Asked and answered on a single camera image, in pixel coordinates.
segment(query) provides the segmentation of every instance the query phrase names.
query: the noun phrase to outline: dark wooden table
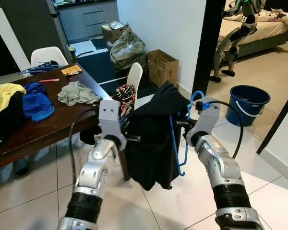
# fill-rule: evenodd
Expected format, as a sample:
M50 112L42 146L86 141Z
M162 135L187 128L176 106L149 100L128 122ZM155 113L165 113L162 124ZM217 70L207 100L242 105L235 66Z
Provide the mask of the dark wooden table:
M65 68L40 73L13 82L25 86L31 81L38 82L39 80L46 79L60 79L60 81L45 83L47 96L55 107L54 114L41 122L26 120L22 128L11 133L6 143L0 147L0 167L68 137L71 125L77 115L90 107L88 104L79 103L74 106L68 106L58 101L58 93L70 81L80 81L82 84L93 89L103 99L110 99L109 95L82 67L82 73L74 75L72 79L66 78L60 71ZM98 124L98 108L95 112L91 111L80 118L74 127L74 133L96 124Z

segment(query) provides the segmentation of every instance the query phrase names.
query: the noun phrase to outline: blue towel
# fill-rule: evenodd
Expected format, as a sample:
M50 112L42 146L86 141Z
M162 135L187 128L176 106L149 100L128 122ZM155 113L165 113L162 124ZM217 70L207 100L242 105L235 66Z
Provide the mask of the blue towel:
M24 88L27 90L23 96L23 109L26 118L38 122L45 120L54 113L55 108L46 96L46 89L43 84L30 82Z

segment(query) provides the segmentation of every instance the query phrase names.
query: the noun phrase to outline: yellow cloth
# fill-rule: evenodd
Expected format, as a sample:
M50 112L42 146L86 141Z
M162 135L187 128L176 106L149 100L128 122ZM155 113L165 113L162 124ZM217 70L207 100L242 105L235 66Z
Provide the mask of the yellow cloth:
M0 112L8 107L10 98L17 91L26 93L26 90L21 85L7 83L0 86Z

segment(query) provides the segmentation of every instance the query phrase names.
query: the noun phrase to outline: plastic bag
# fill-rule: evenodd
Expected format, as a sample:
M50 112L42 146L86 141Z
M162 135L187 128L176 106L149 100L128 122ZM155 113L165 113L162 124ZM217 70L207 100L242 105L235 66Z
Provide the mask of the plastic bag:
M110 59L116 69L127 69L138 62L142 68L147 67L145 43L133 32L125 30L114 43Z

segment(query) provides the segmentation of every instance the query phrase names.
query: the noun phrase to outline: white plastic chair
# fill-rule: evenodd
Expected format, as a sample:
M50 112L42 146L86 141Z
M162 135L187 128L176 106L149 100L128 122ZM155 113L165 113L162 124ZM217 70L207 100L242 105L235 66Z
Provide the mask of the white plastic chair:
M133 85L135 89L135 99L134 99L134 109L137 109L137 97L138 97L138 88L140 84L140 80L143 74L142 66L135 62L129 71L128 77L127 77L127 85Z
M59 65L67 66L68 62L59 48L45 47L41 49L36 49L31 54L31 67L39 66L39 62L56 61Z

